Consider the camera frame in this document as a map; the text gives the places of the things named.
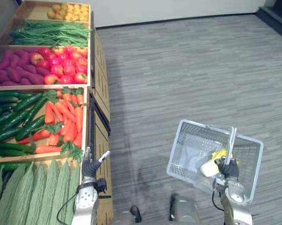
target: potato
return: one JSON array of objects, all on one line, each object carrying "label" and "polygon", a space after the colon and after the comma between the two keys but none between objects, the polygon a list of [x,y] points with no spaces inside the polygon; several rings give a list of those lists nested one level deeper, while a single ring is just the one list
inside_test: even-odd
[{"label": "potato", "polygon": [[46,15],[49,19],[53,19],[55,17],[55,13],[53,11],[48,11]]},{"label": "potato", "polygon": [[55,20],[63,20],[63,17],[59,14],[55,14],[55,17],[54,17]]},{"label": "potato", "polygon": [[52,5],[52,9],[53,9],[54,12],[56,12],[57,10],[61,9],[61,6],[59,6],[59,5]]},{"label": "potato", "polygon": [[62,9],[59,14],[60,16],[64,17],[66,16],[66,11]]}]

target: carrot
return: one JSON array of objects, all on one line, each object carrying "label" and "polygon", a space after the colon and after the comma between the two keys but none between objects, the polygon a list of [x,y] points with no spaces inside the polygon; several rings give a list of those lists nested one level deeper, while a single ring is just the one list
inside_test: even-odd
[{"label": "carrot", "polygon": [[61,152],[61,151],[62,151],[61,147],[48,146],[48,145],[45,145],[45,144],[41,144],[36,148],[37,154]]},{"label": "carrot", "polygon": [[57,118],[58,118],[58,121],[59,122],[62,122],[63,121],[63,116],[62,114],[59,112],[59,110],[57,109],[57,107],[52,103],[52,102],[49,102],[49,105],[51,106],[52,110],[55,112]]},{"label": "carrot", "polygon": [[76,122],[75,116],[63,105],[63,103],[57,102],[55,104],[55,106],[60,111],[60,113],[62,113],[63,115],[67,116],[73,122]]},{"label": "carrot", "polygon": [[76,95],[71,95],[71,101],[77,104],[77,97]]},{"label": "carrot", "polygon": [[68,130],[69,130],[69,128],[70,128],[70,126],[71,126],[71,120],[67,120],[67,122],[66,122],[66,124],[64,124],[64,127],[61,129],[61,135],[65,135],[65,134],[67,134],[67,132],[68,132]]},{"label": "carrot", "polygon": [[82,105],[84,104],[84,96],[83,95],[77,95],[77,103]]},{"label": "carrot", "polygon": [[76,107],[74,110],[74,114],[76,117],[76,128],[78,132],[82,131],[83,127],[83,109],[81,107]]},{"label": "carrot", "polygon": [[53,114],[51,105],[47,103],[45,108],[45,123],[52,124],[54,122],[55,122],[55,115]]},{"label": "carrot", "polygon": [[58,98],[63,98],[62,92],[60,90],[57,91],[57,97]]},{"label": "carrot", "polygon": [[64,135],[64,138],[63,138],[63,141],[64,142],[73,142],[74,139],[75,139],[75,130],[76,130],[76,127],[75,127],[75,124],[73,122],[70,122],[70,127],[67,131],[67,133]]},{"label": "carrot", "polygon": [[48,145],[57,145],[59,142],[59,137],[60,137],[59,134],[56,135],[51,134],[48,140]]},{"label": "carrot", "polygon": [[67,104],[67,106],[68,106],[70,112],[74,114],[74,106],[73,106],[73,104],[71,104],[71,103],[69,102],[69,101],[72,101],[72,99],[71,99],[71,94],[70,94],[70,93],[64,94],[64,95],[63,95],[63,99],[66,101],[66,104]]},{"label": "carrot", "polygon": [[82,147],[82,132],[79,132],[73,142],[79,149]]},{"label": "carrot", "polygon": [[[41,130],[41,131],[38,131],[37,133],[35,133],[32,136],[32,138],[33,138],[33,141],[39,141],[39,140],[48,138],[50,135],[51,135],[51,133],[48,130],[44,129],[44,130]],[[29,137],[24,138],[24,139],[18,141],[17,143],[18,144],[29,144],[30,143],[30,138]]]}]

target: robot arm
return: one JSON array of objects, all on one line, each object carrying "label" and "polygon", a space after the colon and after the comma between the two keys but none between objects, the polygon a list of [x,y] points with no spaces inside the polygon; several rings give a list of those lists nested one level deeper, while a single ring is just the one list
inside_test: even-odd
[{"label": "robot arm", "polygon": [[216,178],[214,187],[221,194],[221,204],[226,225],[252,225],[252,216],[245,208],[247,205],[244,187],[239,183],[239,169],[234,159],[230,164],[224,163],[224,158],[216,159],[219,171],[225,180]]}]

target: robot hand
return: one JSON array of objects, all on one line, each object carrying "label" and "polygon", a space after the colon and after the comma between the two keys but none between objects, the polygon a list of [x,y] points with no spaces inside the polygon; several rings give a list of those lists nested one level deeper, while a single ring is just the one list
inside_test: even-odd
[{"label": "robot hand", "polygon": [[225,178],[228,177],[239,177],[239,168],[237,162],[234,158],[230,159],[230,164],[226,165],[224,163],[225,157],[221,157],[221,159],[215,159],[215,163],[218,166],[220,173],[224,175]]}]

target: white wall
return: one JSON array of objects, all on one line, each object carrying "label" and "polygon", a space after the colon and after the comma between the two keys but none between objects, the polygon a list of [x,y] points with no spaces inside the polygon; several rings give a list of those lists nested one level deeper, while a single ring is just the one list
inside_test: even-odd
[{"label": "white wall", "polygon": [[0,0],[0,34],[17,10],[18,5],[14,0]]},{"label": "white wall", "polygon": [[71,0],[71,2],[92,5],[96,27],[205,15],[253,13],[258,10],[259,6],[263,6],[265,1],[266,0]]}]

